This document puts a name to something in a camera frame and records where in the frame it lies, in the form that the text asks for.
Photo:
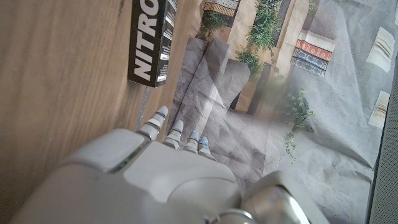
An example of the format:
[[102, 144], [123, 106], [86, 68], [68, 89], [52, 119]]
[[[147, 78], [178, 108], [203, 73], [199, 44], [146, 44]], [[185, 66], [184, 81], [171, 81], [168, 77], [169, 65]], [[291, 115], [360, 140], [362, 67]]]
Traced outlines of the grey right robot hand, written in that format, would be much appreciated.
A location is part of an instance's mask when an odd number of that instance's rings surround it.
[[326, 223], [293, 178], [273, 172], [242, 194], [231, 169], [178, 121], [156, 137], [168, 109], [137, 131], [115, 129], [70, 154], [12, 223]]

